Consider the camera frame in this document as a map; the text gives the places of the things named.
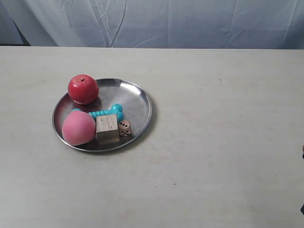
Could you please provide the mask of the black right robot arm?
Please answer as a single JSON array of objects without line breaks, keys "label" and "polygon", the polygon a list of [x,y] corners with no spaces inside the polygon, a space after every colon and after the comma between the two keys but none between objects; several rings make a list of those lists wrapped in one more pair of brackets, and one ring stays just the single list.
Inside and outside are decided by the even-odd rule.
[{"label": "black right robot arm", "polygon": [[[304,145],[302,146],[302,159],[304,160]],[[304,215],[304,204],[302,205],[301,209],[300,209],[301,213]]]}]

